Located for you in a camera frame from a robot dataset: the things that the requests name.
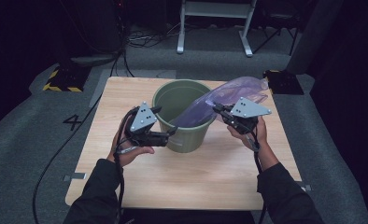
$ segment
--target gray carpet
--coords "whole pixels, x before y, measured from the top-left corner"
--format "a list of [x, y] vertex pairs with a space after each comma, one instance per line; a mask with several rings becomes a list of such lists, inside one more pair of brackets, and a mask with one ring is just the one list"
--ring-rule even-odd
[[[255, 48], [262, 31], [248, 34]], [[127, 61], [137, 77], [161, 74], [176, 78], [231, 80], [262, 78], [267, 69], [284, 69], [290, 60], [290, 36], [282, 32], [252, 58], [246, 57], [237, 29], [192, 30], [185, 50], [176, 54], [177, 36], [151, 48], [128, 48]], [[73, 115], [83, 120], [102, 91], [112, 63], [94, 67], [84, 92], [42, 91], [56, 64], [36, 77], [29, 87], [32, 96], [0, 122], [0, 223], [34, 223], [32, 197], [35, 183], [50, 158], [70, 136]], [[126, 76], [123, 59], [114, 76]], [[368, 223], [363, 198], [351, 172], [329, 136], [309, 92], [313, 78], [298, 76], [305, 95], [274, 95], [291, 149], [305, 184], [326, 223]], [[68, 142], [46, 172], [37, 194], [40, 223], [62, 223], [68, 206], [64, 202], [69, 183], [90, 129], [94, 111]], [[260, 212], [254, 211], [258, 219]], [[272, 223], [267, 217], [264, 223]]]

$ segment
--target wooden table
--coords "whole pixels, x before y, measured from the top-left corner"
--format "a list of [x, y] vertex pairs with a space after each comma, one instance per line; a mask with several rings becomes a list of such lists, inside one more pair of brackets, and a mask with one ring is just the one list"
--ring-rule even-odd
[[[94, 116], [76, 173], [89, 176], [100, 158], [105, 158], [124, 115], [134, 106], [152, 103], [154, 92], [171, 79], [111, 77]], [[214, 89], [222, 81], [202, 81]], [[301, 177], [269, 91], [262, 105], [272, 110], [264, 116], [268, 141], [295, 180]], [[159, 132], [159, 123], [151, 129]], [[141, 155], [125, 166], [123, 207], [260, 210], [262, 197], [256, 192], [257, 167], [253, 153], [231, 137], [226, 125], [214, 121], [202, 145], [191, 153], [176, 153], [155, 147], [154, 155]], [[87, 179], [73, 179], [65, 201], [79, 197]]]

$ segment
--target black sleeve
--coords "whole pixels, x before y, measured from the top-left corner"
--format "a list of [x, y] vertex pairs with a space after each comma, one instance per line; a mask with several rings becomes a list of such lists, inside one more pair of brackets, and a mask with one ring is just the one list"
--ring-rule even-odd
[[324, 223], [312, 199], [281, 163], [258, 176], [257, 191], [262, 195], [275, 224]]
[[115, 163], [100, 159], [64, 223], [114, 223], [118, 207], [115, 190], [119, 184]]

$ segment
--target person's left hand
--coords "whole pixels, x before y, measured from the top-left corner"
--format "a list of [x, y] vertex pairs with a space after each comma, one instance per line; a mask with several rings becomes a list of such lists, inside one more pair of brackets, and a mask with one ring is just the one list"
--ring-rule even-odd
[[[114, 140], [112, 141], [112, 146], [111, 146], [111, 150], [107, 156], [107, 159], [109, 161], [113, 161], [115, 162], [114, 159], [114, 153], [115, 153], [115, 147], [117, 145], [118, 141], [118, 135], [119, 135], [119, 131], [117, 131], [117, 133], [114, 136]], [[122, 147], [121, 148], [128, 148], [128, 147], [132, 147], [132, 143], [130, 141], [125, 141], [124, 143], [121, 144]], [[131, 163], [132, 161], [134, 161], [134, 159], [141, 154], [154, 154], [155, 150], [153, 147], [138, 147], [135, 150], [132, 150], [130, 152], [127, 152], [125, 154], [121, 154], [120, 155], [120, 165], [123, 167], [129, 163]]]

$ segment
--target person's right hand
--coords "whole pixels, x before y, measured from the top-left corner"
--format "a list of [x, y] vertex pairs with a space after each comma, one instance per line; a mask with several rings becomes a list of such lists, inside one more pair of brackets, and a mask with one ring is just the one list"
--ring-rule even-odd
[[[263, 120], [262, 116], [258, 116], [258, 121], [259, 122], [258, 122], [257, 126], [254, 128], [253, 132], [257, 135], [257, 140], [260, 143], [260, 145], [263, 145], [263, 144], [267, 143], [267, 140], [266, 140], [267, 139], [267, 133], [266, 133], [265, 120]], [[230, 131], [230, 133], [233, 137], [242, 140], [243, 145], [250, 148], [251, 150], [254, 150], [252, 148], [251, 144], [248, 142], [247, 137], [246, 137], [245, 134], [240, 134], [232, 126], [228, 126], [227, 129], [228, 129], [228, 131]], [[253, 138], [252, 134], [248, 133], [248, 137], [251, 138], [251, 140], [254, 141], [254, 138]]]

